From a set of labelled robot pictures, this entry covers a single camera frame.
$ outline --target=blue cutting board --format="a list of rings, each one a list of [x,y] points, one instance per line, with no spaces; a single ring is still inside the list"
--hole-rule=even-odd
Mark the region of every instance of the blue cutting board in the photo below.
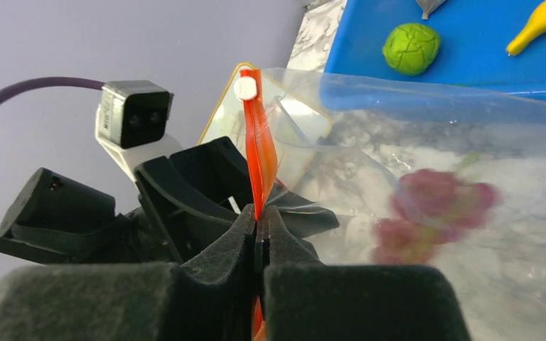
[[[540,2],[447,0],[425,21],[415,0],[348,0],[325,72],[464,85],[546,100],[546,34],[520,55],[505,52]],[[386,38],[403,23],[428,25],[442,39],[437,59],[416,77],[395,72],[382,56]],[[322,95],[334,95],[333,89]]]

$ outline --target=yellow banana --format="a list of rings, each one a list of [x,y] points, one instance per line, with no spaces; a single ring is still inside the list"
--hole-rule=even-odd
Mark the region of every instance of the yellow banana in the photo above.
[[[546,33],[546,0],[530,15],[524,29],[512,40],[505,50],[508,55],[521,53],[531,41]]]

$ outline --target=clear plastic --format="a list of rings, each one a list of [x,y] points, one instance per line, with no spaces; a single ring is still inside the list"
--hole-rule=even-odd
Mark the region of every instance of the clear plastic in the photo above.
[[[436,11],[446,0],[416,0],[422,8],[422,19],[427,20],[432,12]]]
[[[278,179],[315,202],[280,209],[323,207],[342,222],[309,237],[325,263],[435,266],[475,340],[546,340],[546,102],[283,69],[263,78]],[[227,112],[243,151],[240,104]]]

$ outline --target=green toy cabbage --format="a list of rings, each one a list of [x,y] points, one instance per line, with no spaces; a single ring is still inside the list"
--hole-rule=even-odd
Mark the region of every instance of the green toy cabbage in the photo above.
[[[420,23],[396,27],[382,48],[386,63],[403,75],[416,76],[434,62],[441,37],[433,28]]]

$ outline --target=black camera housing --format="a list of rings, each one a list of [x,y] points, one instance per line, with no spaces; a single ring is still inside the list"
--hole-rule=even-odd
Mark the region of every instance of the black camera housing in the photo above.
[[[117,81],[103,87],[98,129],[122,149],[164,136],[173,94],[152,82]]]

